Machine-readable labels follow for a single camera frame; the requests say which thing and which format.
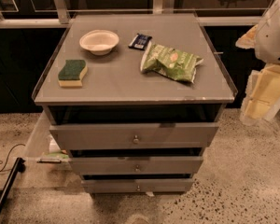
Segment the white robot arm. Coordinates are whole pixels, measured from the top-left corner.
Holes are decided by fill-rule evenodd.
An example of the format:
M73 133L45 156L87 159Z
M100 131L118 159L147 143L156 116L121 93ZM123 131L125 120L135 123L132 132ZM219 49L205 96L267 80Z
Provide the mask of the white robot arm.
M252 71L246 85L240 120L253 125L272 120L280 109L280 0L276 0L253 26L235 43L241 49L253 49L265 66Z

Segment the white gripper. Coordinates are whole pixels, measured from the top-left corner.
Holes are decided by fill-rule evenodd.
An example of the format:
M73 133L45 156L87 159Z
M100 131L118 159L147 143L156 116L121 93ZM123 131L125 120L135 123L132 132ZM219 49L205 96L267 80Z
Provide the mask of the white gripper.
M240 49L253 49L258 26L254 25L236 42ZM260 71L253 70L245 88L240 121L256 124L261 119L271 121L280 110L280 64L267 63Z

